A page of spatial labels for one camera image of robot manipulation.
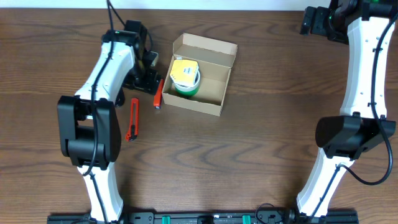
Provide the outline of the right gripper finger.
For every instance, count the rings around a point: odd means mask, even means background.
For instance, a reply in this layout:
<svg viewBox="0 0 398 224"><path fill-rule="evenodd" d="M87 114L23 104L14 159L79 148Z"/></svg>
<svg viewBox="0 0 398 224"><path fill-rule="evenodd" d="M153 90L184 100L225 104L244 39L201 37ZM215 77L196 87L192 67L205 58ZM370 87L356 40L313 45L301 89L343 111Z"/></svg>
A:
<svg viewBox="0 0 398 224"><path fill-rule="evenodd" d="M300 35L309 35L313 26L313 17L315 16L316 8L308 6L304 10L303 21L300 28Z"/></svg>
<svg viewBox="0 0 398 224"><path fill-rule="evenodd" d="M327 36L326 22L329 18L330 9L326 7L314 7L312 19L312 34Z"/></svg>

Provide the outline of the yellow sticky note pad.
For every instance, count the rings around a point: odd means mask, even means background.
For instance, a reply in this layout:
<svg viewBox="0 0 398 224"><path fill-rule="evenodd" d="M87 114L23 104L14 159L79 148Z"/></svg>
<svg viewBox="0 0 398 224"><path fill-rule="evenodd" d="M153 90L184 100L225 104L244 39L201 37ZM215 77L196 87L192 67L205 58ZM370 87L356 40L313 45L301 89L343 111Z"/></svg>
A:
<svg viewBox="0 0 398 224"><path fill-rule="evenodd" d="M175 84L193 87L198 72L198 62L194 60L175 60L172 64L170 77Z"/></svg>

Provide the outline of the red utility knife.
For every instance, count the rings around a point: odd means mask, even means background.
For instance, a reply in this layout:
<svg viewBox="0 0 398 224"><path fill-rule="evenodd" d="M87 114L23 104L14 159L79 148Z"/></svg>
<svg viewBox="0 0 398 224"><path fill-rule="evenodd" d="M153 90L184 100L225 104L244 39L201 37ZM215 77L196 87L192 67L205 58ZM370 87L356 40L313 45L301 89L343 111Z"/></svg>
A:
<svg viewBox="0 0 398 224"><path fill-rule="evenodd" d="M126 141L134 141L139 134L139 99L131 99L131 112L129 128L125 135Z"/></svg>

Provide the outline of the green tape roll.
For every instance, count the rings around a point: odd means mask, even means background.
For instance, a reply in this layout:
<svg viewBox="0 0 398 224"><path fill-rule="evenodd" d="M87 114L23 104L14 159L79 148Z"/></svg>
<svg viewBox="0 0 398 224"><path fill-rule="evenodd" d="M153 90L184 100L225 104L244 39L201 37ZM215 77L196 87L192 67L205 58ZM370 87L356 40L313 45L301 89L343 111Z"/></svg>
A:
<svg viewBox="0 0 398 224"><path fill-rule="evenodd" d="M200 87L200 82L201 82L201 75L200 72L197 72L193 87L183 86L175 83L175 89L179 94L190 97L198 92Z"/></svg>

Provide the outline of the cardboard box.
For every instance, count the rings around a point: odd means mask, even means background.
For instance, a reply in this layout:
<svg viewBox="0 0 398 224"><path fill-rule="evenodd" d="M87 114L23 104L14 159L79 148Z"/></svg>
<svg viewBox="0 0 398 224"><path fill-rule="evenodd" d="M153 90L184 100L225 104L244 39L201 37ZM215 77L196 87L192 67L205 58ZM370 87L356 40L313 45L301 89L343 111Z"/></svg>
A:
<svg viewBox="0 0 398 224"><path fill-rule="evenodd" d="M183 95L175 88L168 69L162 89L164 103L220 116L237 51L238 45L234 43L182 34L173 43L170 64L178 59L198 62L200 83L194 95Z"/></svg>

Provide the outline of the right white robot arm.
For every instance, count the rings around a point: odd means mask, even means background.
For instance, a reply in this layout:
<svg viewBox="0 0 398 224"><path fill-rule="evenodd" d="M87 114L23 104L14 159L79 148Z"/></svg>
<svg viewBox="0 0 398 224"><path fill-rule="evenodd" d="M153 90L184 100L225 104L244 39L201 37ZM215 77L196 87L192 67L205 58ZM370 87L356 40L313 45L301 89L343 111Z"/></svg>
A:
<svg viewBox="0 0 398 224"><path fill-rule="evenodd" d="M345 97L337 116L321 118L315 131L317 159L298 193L290 219L296 223L346 223L352 214L328 206L342 177L360 155L388 143L396 122L387 119L385 77L389 42L397 21L397 2L332 1L306 7L302 35L321 35L349 47Z"/></svg>

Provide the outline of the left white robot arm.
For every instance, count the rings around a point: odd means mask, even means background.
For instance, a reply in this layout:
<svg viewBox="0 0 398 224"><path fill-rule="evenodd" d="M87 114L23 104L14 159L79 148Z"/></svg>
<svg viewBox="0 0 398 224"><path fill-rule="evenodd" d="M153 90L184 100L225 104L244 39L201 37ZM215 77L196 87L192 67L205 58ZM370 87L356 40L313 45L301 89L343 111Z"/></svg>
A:
<svg viewBox="0 0 398 224"><path fill-rule="evenodd" d="M155 70L158 53L146 49L148 31L128 20L122 30L101 38L100 57L85 84L57 104L60 148L77 167L88 190L91 212L82 217L49 217L54 223L126 223L118 192L115 162L122 135L116 108L125 88L156 95L162 77Z"/></svg>

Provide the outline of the black mounting rail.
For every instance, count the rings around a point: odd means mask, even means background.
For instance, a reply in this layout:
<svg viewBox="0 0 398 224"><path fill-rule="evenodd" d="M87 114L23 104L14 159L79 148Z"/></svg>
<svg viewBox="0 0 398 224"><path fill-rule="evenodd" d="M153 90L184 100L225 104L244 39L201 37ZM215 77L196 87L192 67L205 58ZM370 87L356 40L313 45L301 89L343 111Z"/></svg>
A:
<svg viewBox="0 0 398 224"><path fill-rule="evenodd" d="M325 224L359 224L355 210L330 210L322 217L309 218L300 215L293 209L275 207L260 208L255 212L225 213L124 213L119 220L111 224L288 224L288 223L325 223Z"/></svg>

